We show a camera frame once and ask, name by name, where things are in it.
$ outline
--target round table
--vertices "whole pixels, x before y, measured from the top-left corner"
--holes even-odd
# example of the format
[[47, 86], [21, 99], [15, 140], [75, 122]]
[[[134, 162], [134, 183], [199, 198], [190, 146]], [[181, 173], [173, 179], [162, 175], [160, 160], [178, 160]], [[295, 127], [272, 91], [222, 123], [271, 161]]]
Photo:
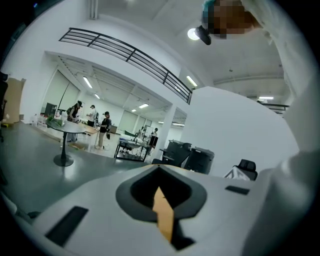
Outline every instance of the round table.
[[56, 122], [48, 121], [46, 125], [59, 132], [63, 132], [63, 146], [61, 155], [56, 155], [53, 159], [57, 166], [70, 166], [74, 163], [74, 160], [70, 155], [66, 154], [66, 137], [67, 134], [82, 134], [86, 131], [86, 128], [78, 125], [74, 122], [66, 121], [64, 126], [59, 126]]

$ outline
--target metal railing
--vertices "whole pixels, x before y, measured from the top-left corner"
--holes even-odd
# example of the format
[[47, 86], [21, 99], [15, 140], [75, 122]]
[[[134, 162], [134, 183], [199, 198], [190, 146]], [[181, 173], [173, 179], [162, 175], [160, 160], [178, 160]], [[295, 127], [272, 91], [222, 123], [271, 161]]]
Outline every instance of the metal railing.
[[265, 107], [267, 107], [270, 110], [273, 110], [274, 112], [276, 112], [279, 115], [284, 114], [285, 111], [287, 110], [287, 108], [290, 107], [288, 105], [269, 104], [269, 103], [261, 103], [261, 105], [264, 105]]
[[69, 28], [61, 42], [90, 47], [113, 55], [144, 71], [190, 104], [192, 91], [166, 67], [136, 47], [105, 34], [80, 28]]

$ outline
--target white shirt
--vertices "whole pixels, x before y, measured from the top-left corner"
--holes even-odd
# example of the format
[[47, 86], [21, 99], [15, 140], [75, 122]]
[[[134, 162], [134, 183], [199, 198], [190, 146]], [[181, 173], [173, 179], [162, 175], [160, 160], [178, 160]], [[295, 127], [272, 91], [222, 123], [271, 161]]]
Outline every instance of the white shirt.
[[95, 108], [91, 109], [90, 116], [88, 116], [88, 120], [90, 122], [94, 122], [95, 121], [96, 113], [97, 113], [97, 111], [96, 111]]
[[319, 72], [317, 61], [304, 35], [274, 1], [241, 1], [275, 43], [284, 70], [284, 80], [293, 96], [300, 96]]

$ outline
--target gray floor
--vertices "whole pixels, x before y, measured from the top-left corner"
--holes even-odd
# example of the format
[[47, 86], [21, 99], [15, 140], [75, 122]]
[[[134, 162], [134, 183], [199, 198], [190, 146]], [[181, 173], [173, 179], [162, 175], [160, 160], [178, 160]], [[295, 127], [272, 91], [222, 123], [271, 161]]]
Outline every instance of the gray floor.
[[8, 185], [2, 191], [24, 212], [42, 212], [82, 184], [105, 176], [147, 165], [116, 160], [71, 147], [66, 153], [74, 159], [68, 167], [53, 162], [61, 153], [60, 143], [22, 122], [2, 128], [0, 166]]

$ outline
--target ceiling light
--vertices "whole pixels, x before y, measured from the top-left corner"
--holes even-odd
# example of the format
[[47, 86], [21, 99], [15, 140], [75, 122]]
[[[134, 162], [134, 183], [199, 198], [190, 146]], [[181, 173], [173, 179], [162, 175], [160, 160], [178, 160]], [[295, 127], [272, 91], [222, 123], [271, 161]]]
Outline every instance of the ceiling light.
[[185, 126], [184, 124], [182, 123], [173, 123], [174, 126]]
[[143, 109], [143, 108], [148, 107], [148, 106], [149, 106], [148, 104], [143, 104], [143, 105], [141, 105], [139, 108], [140, 108], [140, 109]]
[[266, 97], [266, 96], [262, 96], [262, 97], [259, 97], [259, 100], [273, 100], [274, 97]]
[[193, 84], [195, 87], [197, 87], [198, 85], [196, 84], [195, 81], [193, 81], [193, 79], [190, 76], [187, 76], [186, 78], [188, 78], [188, 80], [190, 81], [191, 84]]
[[188, 30], [188, 37], [190, 39], [192, 39], [192, 40], [198, 40], [199, 39], [199, 37], [195, 33], [195, 30], [196, 30], [195, 28], [191, 28], [191, 29]]
[[90, 88], [92, 88], [92, 86], [91, 86], [88, 78], [86, 78], [86, 77], [84, 76], [83, 79], [84, 79], [84, 81], [86, 82], [86, 84], [87, 84]]

